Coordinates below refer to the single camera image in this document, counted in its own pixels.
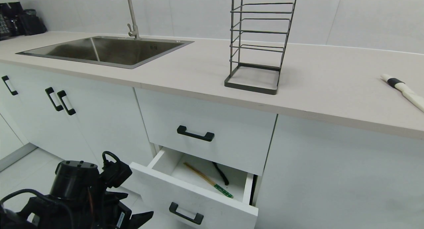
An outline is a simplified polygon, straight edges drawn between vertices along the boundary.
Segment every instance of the black metal rack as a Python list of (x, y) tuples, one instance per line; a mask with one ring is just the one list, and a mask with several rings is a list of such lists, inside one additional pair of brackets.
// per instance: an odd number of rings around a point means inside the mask
[[(243, 0), (240, 0), (240, 5), (238, 7), (235, 7), (235, 0), (232, 0), (232, 6), (231, 6), (231, 43), (230, 43), (230, 74), (224, 81), (224, 86), (241, 89), (241, 90), (249, 90), (259, 93), (265, 93), (265, 94), (271, 94), (276, 95), (278, 90), (278, 82), (280, 80), (280, 73), (282, 69), (283, 59), (284, 59), (284, 53), (287, 46), (287, 40), (290, 34), (293, 14), (296, 6), (296, 1), (294, 2), (282, 2), (282, 3), (254, 3), (254, 4), (244, 4)], [(244, 11), (243, 7), (246, 6), (269, 6), (269, 5), (277, 5), (277, 6), (288, 6), (291, 5), (292, 8), (290, 11)], [(236, 24), (234, 23), (235, 14), (239, 14), (239, 22)], [(289, 18), (243, 18), (243, 14), (265, 14), (265, 15), (273, 15), (273, 16), (281, 16), (281, 15), (290, 15)], [(242, 22), (245, 20), (262, 20), (262, 21), (274, 21), (274, 20), (280, 20), (280, 21), (288, 21), (288, 29), (286, 31), (259, 31), (259, 30), (251, 30), (251, 29), (243, 29), (242, 28)], [(241, 41), (241, 35), (242, 33), (260, 33), (260, 34), (285, 34), (285, 42), (284, 47), (281, 46), (269, 46), (269, 45), (256, 45), (256, 44), (242, 44)], [(259, 51), (271, 51), (271, 52), (277, 52), (281, 53), (281, 60), (279, 66), (267, 66), (267, 65), (260, 65), (255, 63), (246, 63), (240, 61), (240, 53), (241, 49), (250, 49), (250, 50), (259, 50)], [(270, 71), (276, 71), (278, 72), (278, 81), (277, 86), (275, 89), (269, 89), (269, 88), (263, 88), (263, 87), (257, 87), (257, 86), (248, 86), (243, 84), (236, 84), (229, 82), (230, 79), (233, 77), (233, 75), (239, 70), (240, 67), (248, 67), (248, 68), (255, 68), (255, 69), (265, 69)]]

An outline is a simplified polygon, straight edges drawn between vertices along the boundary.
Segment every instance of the kitchen counter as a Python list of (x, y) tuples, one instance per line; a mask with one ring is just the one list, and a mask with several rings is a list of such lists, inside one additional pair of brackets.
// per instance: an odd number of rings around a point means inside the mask
[[(48, 32), (18, 37), (0, 42), (0, 62), (424, 140), (424, 113), (380, 80), (387, 73), (424, 95), (422, 54), (288, 44), (275, 96), (224, 87), (228, 40), (151, 37), (194, 43), (135, 69), (15, 54), (97, 35), (117, 36)], [(257, 63), (269, 60), (245, 56)]]

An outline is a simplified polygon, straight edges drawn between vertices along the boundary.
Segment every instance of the drawer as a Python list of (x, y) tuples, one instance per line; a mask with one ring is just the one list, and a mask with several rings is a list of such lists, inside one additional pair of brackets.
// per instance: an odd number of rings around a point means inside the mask
[(262, 175), (276, 114), (136, 89), (151, 143)]
[[(234, 197), (225, 196), (183, 163), (207, 175)], [(258, 209), (250, 206), (253, 175), (219, 165), (229, 185), (225, 186), (212, 162), (162, 148), (147, 166), (131, 163), (144, 203), (194, 228), (253, 229)]]

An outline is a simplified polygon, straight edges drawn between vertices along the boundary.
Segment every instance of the faucet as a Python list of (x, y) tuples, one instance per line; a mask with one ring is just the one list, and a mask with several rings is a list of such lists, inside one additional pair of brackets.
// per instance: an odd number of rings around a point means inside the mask
[(135, 39), (140, 39), (140, 35), (138, 33), (138, 27), (137, 27), (137, 24), (135, 22), (134, 9), (132, 7), (132, 1), (131, 0), (128, 0), (128, 5), (130, 7), (131, 20), (133, 22), (133, 30), (131, 30), (131, 25), (127, 24), (128, 28), (130, 29), (130, 31), (128, 32), (128, 35), (130, 37), (135, 37)]

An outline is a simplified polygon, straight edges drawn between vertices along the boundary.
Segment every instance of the black handle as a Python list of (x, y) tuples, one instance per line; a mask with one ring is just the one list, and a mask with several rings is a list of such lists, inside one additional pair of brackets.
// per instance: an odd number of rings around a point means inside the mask
[(46, 94), (50, 99), (50, 102), (52, 102), (52, 105), (54, 106), (54, 108), (56, 109), (56, 111), (61, 111), (63, 110), (63, 107), (61, 105), (56, 105), (52, 99), (52, 96), (50, 96), (50, 94), (54, 93), (53, 87), (49, 87), (46, 89)]
[(60, 102), (62, 102), (62, 105), (65, 107), (65, 111), (68, 113), (68, 115), (72, 116), (76, 113), (74, 109), (68, 109), (65, 102), (63, 101), (63, 98), (66, 96), (66, 92), (64, 90), (61, 90), (57, 93), (57, 96), (59, 96)]
[(202, 221), (203, 221), (203, 215), (202, 215), (202, 214), (198, 214), (198, 213), (196, 213), (196, 216), (194, 217), (194, 219), (191, 219), (190, 217), (187, 217), (187, 216), (185, 216), (185, 215), (183, 215), (183, 214), (181, 214), (181, 213), (177, 212), (177, 208), (178, 208), (178, 204), (176, 204), (176, 203), (172, 202), (172, 203), (171, 203), (171, 206), (169, 206), (169, 211), (170, 211), (171, 213), (173, 213), (173, 214), (175, 214), (175, 215), (179, 216), (179, 217), (182, 217), (182, 218), (184, 218), (184, 219), (186, 219), (186, 220), (191, 221), (191, 222), (192, 222), (192, 223), (194, 223), (194, 224), (197, 224), (197, 225), (202, 224)]
[(15, 96), (15, 95), (17, 95), (17, 94), (18, 94), (18, 92), (17, 92), (17, 91), (15, 91), (15, 90), (14, 90), (14, 91), (12, 91), (12, 90), (10, 89), (9, 85), (6, 83), (6, 81), (8, 81), (8, 80), (9, 80), (9, 77), (8, 77), (8, 76), (4, 76), (4, 77), (2, 77), (1, 79), (3, 80), (4, 84), (6, 85), (6, 87), (9, 89), (10, 94), (12, 94), (12, 96)]
[(192, 134), (192, 133), (188, 133), (187, 132), (187, 127), (180, 125), (177, 129), (177, 133), (179, 133), (180, 135), (185, 135), (185, 136), (189, 136), (189, 137), (193, 137), (199, 140), (204, 140), (204, 141), (208, 141), (211, 142), (213, 140), (213, 137), (215, 137), (214, 133), (211, 132), (206, 132), (205, 136), (200, 136), (200, 135), (196, 135), (196, 134)]

